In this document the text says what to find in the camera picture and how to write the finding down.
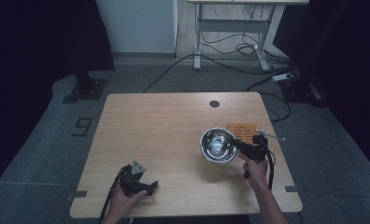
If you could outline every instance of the desk frame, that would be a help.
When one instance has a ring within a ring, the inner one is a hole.
[[[201,68],[201,43],[200,35],[202,32],[229,32],[229,33],[259,33],[261,38],[258,45],[255,46],[255,52],[258,60],[264,71],[269,71],[269,65],[266,62],[266,55],[263,52],[264,42],[269,32],[270,24],[272,23],[273,14],[275,13],[276,5],[304,5],[308,4],[308,0],[188,0],[190,3],[196,4],[196,44],[194,47],[194,70]],[[220,4],[220,5],[271,5],[267,19],[265,21],[258,20],[222,20],[222,19],[204,19],[203,4]]]
[[[203,18],[203,4],[196,4],[197,7],[197,23],[196,23],[196,44],[194,48],[194,69],[201,68],[201,43],[200,35],[202,32],[230,32],[230,33],[259,33],[261,39],[259,45],[255,46],[255,52],[258,60],[264,71],[268,71],[269,65],[266,62],[266,57],[263,53],[263,45],[269,32],[270,24],[272,23],[273,14],[275,13],[276,5],[270,7],[267,19],[265,21],[256,20],[217,20]]]

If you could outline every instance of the hand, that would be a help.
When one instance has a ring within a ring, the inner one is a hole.
[[[245,161],[243,165],[244,171],[249,171],[249,185],[256,190],[257,188],[267,187],[266,172],[267,160],[260,162],[253,161],[243,153],[239,152],[238,157]]]
[[[144,198],[145,195],[147,195],[147,191],[142,190],[129,198],[124,195],[123,190],[118,184],[113,191],[109,203],[108,213],[102,223],[108,224],[119,222],[119,220],[121,220],[130,212],[133,205]]]
[[[264,222],[267,224],[288,223],[276,202],[275,197],[267,186],[267,160],[256,162],[239,152],[238,157],[245,161],[244,171],[249,171],[249,185],[254,189]]]

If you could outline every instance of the desk leg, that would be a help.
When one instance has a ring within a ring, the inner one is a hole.
[[[200,53],[201,53],[201,44],[200,44],[200,24],[199,21],[203,17],[203,4],[197,4],[197,16],[196,17],[196,45],[194,46],[194,59],[193,59],[193,69],[200,70],[201,61],[200,61]]]
[[[270,70],[269,65],[266,62],[266,56],[263,52],[264,42],[267,38],[267,33],[269,32],[270,24],[272,23],[273,14],[275,13],[276,5],[272,5],[270,8],[269,15],[266,19],[266,25],[263,28],[263,33],[261,33],[261,39],[258,46],[255,46],[255,51],[257,53],[258,59],[260,61],[261,67],[264,71]]]

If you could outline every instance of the right hand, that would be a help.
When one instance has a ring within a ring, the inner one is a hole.
[[[241,153],[241,151],[238,153],[238,157],[245,161],[243,164],[243,170],[249,171],[249,185],[253,189],[267,187],[267,160],[263,159],[263,161],[256,162]]]

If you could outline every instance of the dark curtain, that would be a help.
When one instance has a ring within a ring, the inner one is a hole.
[[[94,0],[0,0],[0,175],[49,105],[53,83],[114,70]]]
[[[370,2],[311,1],[293,58],[370,160]]]

